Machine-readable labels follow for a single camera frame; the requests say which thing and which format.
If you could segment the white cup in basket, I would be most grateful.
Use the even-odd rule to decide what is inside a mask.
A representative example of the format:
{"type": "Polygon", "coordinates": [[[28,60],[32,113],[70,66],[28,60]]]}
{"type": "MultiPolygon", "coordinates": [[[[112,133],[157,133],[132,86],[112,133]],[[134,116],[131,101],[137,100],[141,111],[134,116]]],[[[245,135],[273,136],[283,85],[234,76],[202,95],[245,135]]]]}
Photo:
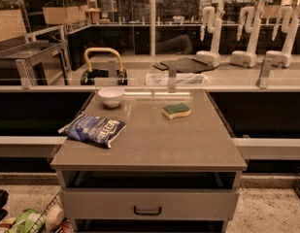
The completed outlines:
{"type": "Polygon", "coordinates": [[[64,218],[64,212],[60,205],[52,206],[46,217],[46,230],[51,232],[52,229],[57,227],[64,218]]]}

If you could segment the green yellow sponge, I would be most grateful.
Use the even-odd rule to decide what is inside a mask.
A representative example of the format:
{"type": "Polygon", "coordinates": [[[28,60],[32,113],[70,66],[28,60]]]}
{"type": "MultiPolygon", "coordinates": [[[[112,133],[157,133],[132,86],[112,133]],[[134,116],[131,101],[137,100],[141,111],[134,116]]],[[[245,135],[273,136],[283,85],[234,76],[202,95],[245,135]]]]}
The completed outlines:
{"type": "Polygon", "coordinates": [[[185,103],[167,105],[162,108],[162,113],[168,119],[177,117],[187,117],[191,114],[191,109],[185,103]]]}

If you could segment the white background robot middle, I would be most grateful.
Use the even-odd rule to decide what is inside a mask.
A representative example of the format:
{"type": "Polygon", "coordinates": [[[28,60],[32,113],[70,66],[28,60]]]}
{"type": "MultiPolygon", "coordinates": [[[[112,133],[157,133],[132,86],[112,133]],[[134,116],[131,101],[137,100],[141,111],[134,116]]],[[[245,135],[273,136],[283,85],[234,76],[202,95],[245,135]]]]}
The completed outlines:
{"type": "Polygon", "coordinates": [[[273,0],[258,0],[257,7],[246,6],[241,9],[239,15],[239,25],[237,31],[237,40],[240,40],[242,33],[250,34],[246,51],[234,50],[231,54],[230,63],[232,65],[252,68],[257,63],[256,47],[261,26],[261,16],[264,13],[266,3],[272,3],[273,0]]]}

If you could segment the grey background table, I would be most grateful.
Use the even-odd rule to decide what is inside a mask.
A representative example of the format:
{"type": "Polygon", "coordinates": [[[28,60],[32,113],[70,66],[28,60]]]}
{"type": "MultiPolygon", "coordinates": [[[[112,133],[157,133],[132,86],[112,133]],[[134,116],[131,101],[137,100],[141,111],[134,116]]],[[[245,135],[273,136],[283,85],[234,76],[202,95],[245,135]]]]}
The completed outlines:
{"type": "Polygon", "coordinates": [[[36,41],[0,51],[0,85],[69,83],[65,42],[36,41]]]}

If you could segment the white bowl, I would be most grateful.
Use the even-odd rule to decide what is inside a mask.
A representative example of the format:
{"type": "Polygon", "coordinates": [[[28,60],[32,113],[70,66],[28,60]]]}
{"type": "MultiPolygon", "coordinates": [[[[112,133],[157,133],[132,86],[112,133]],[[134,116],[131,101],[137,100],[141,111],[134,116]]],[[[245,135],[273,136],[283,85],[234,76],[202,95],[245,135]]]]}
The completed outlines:
{"type": "Polygon", "coordinates": [[[124,89],[119,86],[103,87],[98,90],[98,96],[105,106],[115,108],[123,99],[124,89]]]}

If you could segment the grey drawer front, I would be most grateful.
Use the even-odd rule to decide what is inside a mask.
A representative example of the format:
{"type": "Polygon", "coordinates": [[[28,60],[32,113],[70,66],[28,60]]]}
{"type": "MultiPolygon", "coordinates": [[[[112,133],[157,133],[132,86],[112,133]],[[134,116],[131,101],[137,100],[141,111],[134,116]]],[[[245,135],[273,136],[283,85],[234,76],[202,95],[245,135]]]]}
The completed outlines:
{"type": "Polygon", "coordinates": [[[238,190],[146,190],[62,188],[64,212],[70,219],[231,219],[238,190]],[[136,216],[133,208],[162,208],[159,216],[136,216]]]}

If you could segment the wooden planter box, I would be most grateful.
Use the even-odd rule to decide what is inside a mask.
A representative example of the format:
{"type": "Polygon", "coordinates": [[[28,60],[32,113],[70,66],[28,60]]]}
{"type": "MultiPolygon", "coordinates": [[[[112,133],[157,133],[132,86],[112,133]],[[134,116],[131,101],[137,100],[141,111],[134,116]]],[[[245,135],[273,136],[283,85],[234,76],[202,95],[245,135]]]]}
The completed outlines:
{"type": "Polygon", "coordinates": [[[87,5],[70,7],[43,7],[45,22],[48,25],[79,23],[86,20],[87,5]]]}

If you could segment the green snack bag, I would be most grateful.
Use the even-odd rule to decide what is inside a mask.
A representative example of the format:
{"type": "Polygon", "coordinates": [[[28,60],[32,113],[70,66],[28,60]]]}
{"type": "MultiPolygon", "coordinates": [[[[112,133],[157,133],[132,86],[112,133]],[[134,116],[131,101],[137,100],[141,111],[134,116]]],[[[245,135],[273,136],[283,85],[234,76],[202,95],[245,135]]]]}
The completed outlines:
{"type": "Polygon", "coordinates": [[[39,233],[44,227],[46,217],[32,209],[23,211],[5,233],[39,233]]]}

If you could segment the blue chip bag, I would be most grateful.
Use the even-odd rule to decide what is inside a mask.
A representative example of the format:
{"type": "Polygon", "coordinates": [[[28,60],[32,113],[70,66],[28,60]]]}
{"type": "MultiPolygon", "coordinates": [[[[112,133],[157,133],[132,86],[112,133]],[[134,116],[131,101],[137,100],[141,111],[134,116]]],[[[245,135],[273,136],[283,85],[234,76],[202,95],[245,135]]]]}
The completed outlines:
{"type": "Polygon", "coordinates": [[[110,149],[111,142],[125,128],[123,121],[82,113],[60,128],[58,133],[80,142],[95,143],[99,147],[110,149]]]}

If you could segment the white background robot left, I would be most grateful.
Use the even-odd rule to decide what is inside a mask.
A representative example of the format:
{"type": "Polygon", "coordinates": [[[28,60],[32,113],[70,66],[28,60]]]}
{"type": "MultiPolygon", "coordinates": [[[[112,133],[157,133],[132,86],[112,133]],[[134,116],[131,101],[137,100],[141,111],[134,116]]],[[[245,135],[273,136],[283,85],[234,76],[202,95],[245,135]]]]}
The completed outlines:
{"type": "Polygon", "coordinates": [[[194,59],[209,67],[216,68],[220,64],[219,44],[221,35],[222,18],[225,13],[224,5],[233,0],[220,0],[217,7],[208,6],[203,9],[202,25],[200,27],[200,40],[203,41],[206,33],[212,35],[209,50],[199,50],[194,59]]]}

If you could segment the black floor mat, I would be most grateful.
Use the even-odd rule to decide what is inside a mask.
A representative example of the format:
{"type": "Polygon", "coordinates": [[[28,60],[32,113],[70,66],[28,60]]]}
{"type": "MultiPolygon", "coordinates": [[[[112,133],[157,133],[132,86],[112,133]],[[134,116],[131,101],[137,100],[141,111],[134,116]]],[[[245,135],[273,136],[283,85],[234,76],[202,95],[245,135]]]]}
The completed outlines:
{"type": "Polygon", "coordinates": [[[182,57],[175,60],[163,60],[159,63],[154,63],[153,67],[161,70],[167,71],[170,66],[176,66],[178,73],[202,73],[206,71],[214,70],[211,64],[204,64],[193,58],[182,57]]]}

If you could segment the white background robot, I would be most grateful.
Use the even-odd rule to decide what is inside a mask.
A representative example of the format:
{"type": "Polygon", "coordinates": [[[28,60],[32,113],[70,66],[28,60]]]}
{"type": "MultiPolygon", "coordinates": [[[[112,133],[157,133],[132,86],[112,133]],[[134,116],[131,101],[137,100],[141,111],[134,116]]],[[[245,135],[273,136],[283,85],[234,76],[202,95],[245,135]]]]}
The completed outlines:
{"type": "Polygon", "coordinates": [[[209,67],[216,68],[220,64],[219,44],[221,35],[222,18],[225,13],[224,5],[233,0],[220,0],[217,7],[208,6],[203,9],[202,25],[200,27],[200,40],[203,41],[206,33],[212,35],[209,50],[199,50],[194,59],[209,67]]]}
{"type": "Polygon", "coordinates": [[[231,54],[230,63],[232,65],[252,68],[257,63],[256,47],[261,26],[261,16],[264,13],[266,3],[272,3],[273,0],[258,0],[257,7],[246,6],[241,9],[239,15],[239,25],[237,31],[237,40],[240,40],[242,33],[250,34],[246,51],[234,50],[231,54]]]}
{"type": "Polygon", "coordinates": [[[281,50],[267,50],[266,57],[272,59],[272,65],[279,68],[288,68],[292,59],[292,48],[300,23],[300,2],[296,8],[282,6],[278,9],[276,23],[273,28],[272,40],[275,40],[278,30],[286,34],[281,50]]]}

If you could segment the grey drawer cabinet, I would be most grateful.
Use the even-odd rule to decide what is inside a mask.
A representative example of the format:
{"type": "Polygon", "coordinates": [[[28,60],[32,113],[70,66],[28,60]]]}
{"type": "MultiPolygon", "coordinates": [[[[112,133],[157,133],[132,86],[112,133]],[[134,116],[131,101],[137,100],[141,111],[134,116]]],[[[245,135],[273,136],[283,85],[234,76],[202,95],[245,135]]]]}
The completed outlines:
{"type": "MultiPolygon", "coordinates": [[[[247,164],[204,90],[128,90],[115,109],[93,98],[85,111],[122,120],[126,128],[110,149],[66,140],[50,164],[61,189],[239,191],[247,164]],[[162,113],[179,103],[191,109],[189,116],[168,119],[162,113]]],[[[70,220],[79,233],[224,233],[231,219],[70,220]]]]}

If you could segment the clear plastic bin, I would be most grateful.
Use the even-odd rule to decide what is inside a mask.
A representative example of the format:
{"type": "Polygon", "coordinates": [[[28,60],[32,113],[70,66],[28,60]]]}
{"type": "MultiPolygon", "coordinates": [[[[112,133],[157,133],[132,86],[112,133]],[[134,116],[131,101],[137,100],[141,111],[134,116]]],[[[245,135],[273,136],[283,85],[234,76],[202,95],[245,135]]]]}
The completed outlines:
{"type": "MultiPolygon", "coordinates": [[[[169,82],[168,74],[146,74],[145,85],[150,86],[167,86],[169,82]]],[[[211,81],[204,74],[179,73],[176,75],[176,85],[192,85],[192,84],[210,84],[211,81]]]]}

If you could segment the white background robot right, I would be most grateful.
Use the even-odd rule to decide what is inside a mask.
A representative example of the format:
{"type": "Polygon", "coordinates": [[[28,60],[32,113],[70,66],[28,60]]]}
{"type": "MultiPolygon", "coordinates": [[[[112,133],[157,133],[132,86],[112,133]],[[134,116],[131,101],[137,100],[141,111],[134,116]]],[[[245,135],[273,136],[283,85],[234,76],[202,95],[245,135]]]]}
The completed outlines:
{"type": "Polygon", "coordinates": [[[276,23],[273,28],[272,40],[275,40],[278,30],[286,34],[281,50],[267,50],[266,57],[272,59],[272,65],[279,68],[288,68],[292,59],[292,48],[300,23],[300,2],[296,8],[282,6],[278,9],[276,23]]]}

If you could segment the yellow handled black cart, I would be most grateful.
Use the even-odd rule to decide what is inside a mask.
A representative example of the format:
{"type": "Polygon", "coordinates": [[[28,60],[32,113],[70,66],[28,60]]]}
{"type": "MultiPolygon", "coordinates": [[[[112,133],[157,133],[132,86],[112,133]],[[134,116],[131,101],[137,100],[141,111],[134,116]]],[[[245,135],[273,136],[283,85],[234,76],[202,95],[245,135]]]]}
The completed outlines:
{"type": "Polygon", "coordinates": [[[81,76],[81,85],[93,85],[96,78],[109,78],[111,85],[128,85],[127,72],[123,68],[121,56],[117,50],[111,48],[88,48],[84,52],[84,60],[87,65],[87,70],[81,76]],[[117,58],[116,67],[110,61],[105,67],[95,69],[89,59],[89,55],[93,52],[108,52],[117,58]]]}

